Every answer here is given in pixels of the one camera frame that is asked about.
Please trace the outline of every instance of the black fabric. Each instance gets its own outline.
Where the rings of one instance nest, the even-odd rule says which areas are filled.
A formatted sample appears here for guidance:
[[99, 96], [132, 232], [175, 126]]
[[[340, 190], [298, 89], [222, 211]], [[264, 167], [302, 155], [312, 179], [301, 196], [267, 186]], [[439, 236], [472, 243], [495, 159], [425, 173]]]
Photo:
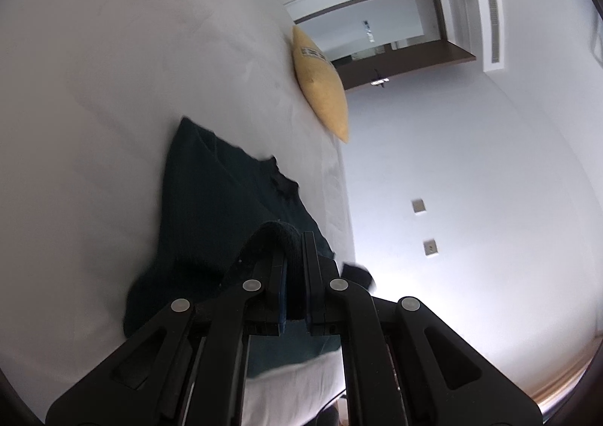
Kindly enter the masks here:
[[330, 406], [304, 426], [339, 426], [339, 423], [339, 411], [335, 406]]
[[[166, 161], [158, 251], [128, 293], [126, 337], [174, 299], [200, 302], [217, 296], [221, 285], [244, 281], [271, 244], [280, 244], [288, 255], [287, 318], [302, 319], [300, 232], [306, 230], [314, 233], [318, 253], [333, 258], [297, 183], [279, 172], [275, 158], [253, 159], [183, 118]], [[289, 346], [281, 354], [271, 340], [252, 340], [248, 376], [340, 344], [338, 338], [312, 337], [295, 324], [285, 328], [287, 335]]]
[[366, 268], [345, 262], [341, 270], [341, 277], [358, 283], [365, 290], [370, 291], [374, 285], [373, 277]]

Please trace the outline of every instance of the yellow pillow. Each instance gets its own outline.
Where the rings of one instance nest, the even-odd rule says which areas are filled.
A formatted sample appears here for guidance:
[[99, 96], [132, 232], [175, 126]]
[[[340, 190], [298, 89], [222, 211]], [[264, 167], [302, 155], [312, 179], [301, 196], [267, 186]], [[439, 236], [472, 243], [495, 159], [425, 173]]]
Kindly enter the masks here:
[[297, 82], [316, 116], [347, 143], [347, 101], [339, 74], [299, 26], [293, 27], [293, 64]]

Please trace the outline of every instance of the air vent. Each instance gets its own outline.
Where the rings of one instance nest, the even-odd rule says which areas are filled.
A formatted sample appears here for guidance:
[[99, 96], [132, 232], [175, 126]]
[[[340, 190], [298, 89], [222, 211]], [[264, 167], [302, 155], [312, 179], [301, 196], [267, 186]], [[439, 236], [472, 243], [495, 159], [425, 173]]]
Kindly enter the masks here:
[[492, 30], [492, 63], [500, 62], [500, 24], [497, 0], [488, 0], [490, 8], [490, 28]]

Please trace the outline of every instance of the mattress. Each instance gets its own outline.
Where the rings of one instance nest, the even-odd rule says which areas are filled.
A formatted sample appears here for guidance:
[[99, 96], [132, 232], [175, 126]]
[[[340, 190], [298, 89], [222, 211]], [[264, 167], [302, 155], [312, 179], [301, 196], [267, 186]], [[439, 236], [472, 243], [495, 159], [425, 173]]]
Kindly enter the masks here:
[[275, 156], [336, 259], [354, 260], [340, 146], [295, 81], [276, 0], [0, 8], [0, 367], [40, 418], [123, 341], [183, 115]]

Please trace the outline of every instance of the wall socket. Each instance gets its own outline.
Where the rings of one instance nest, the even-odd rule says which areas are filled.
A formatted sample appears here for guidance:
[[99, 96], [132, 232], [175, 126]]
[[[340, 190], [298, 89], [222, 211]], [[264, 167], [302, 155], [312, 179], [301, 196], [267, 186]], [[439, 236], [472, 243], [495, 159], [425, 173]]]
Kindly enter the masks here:
[[434, 239], [431, 239], [430, 241], [425, 241], [423, 243], [423, 248], [425, 250], [426, 256], [434, 256], [438, 253], [438, 246], [436, 245]]

